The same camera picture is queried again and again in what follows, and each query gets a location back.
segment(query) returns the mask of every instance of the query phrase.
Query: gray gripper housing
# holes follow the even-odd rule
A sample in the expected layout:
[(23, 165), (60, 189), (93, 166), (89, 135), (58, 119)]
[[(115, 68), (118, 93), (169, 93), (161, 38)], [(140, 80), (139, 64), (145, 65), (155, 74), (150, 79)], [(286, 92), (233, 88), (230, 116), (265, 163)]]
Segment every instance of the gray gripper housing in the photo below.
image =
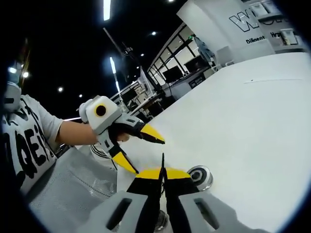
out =
[[(120, 221), (118, 233), (135, 233), (147, 198), (145, 195), (118, 192), (96, 207), (77, 233), (112, 233)], [(240, 223), (231, 207), (207, 192), (182, 195), (179, 199), (191, 233), (268, 233)]]

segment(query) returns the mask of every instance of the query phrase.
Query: shelf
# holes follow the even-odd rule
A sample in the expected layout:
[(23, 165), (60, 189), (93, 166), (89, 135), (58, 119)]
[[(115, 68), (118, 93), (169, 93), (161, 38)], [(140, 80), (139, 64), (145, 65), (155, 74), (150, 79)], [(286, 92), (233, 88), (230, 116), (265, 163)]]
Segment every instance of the shelf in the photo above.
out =
[(256, 17), (256, 19), (258, 20), (258, 22), (266, 22), (269, 20), (280, 19), (283, 17), (284, 15), (282, 15), (281, 13), (268, 13), (264, 16)]
[(281, 45), (274, 47), (276, 53), (286, 53), (286, 52), (306, 52), (302, 45)]

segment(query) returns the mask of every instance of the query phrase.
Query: silver object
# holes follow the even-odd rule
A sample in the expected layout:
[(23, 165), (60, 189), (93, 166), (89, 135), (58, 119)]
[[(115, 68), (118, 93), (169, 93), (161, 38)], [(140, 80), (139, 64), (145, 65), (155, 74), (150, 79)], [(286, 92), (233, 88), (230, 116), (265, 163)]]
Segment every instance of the silver object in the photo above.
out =
[(157, 223), (155, 225), (155, 231), (154, 232), (160, 232), (164, 228), (167, 227), (168, 224), (168, 216), (166, 213), (162, 210), (159, 211), (159, 218), (157, 220)]
[(207, 166), (194, 166), (187, 173), (200, 192), (209, 189), (213, 184), (214, 178)]

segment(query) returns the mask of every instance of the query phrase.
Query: hand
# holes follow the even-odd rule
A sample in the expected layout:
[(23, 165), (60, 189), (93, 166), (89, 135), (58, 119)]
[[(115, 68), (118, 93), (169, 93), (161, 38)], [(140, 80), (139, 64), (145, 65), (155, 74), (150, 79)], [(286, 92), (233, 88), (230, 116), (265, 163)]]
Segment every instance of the hand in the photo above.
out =
[(117, 141), (126, 142), (130, 139), (130, 135), (127, 133), (121, 133), (117, 136)]

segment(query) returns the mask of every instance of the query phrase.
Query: gray t-shirt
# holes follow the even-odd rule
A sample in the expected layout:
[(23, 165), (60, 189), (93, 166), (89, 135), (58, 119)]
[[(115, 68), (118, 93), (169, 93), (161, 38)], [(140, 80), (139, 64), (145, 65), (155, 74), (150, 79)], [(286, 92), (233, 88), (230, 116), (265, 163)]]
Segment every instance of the gray t-shirt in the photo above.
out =
[(21, 96), (18, 110), (3, 116), (7, 160), (23, 194), (55, 163), (51, 146), (62, 122), (28, 95)]

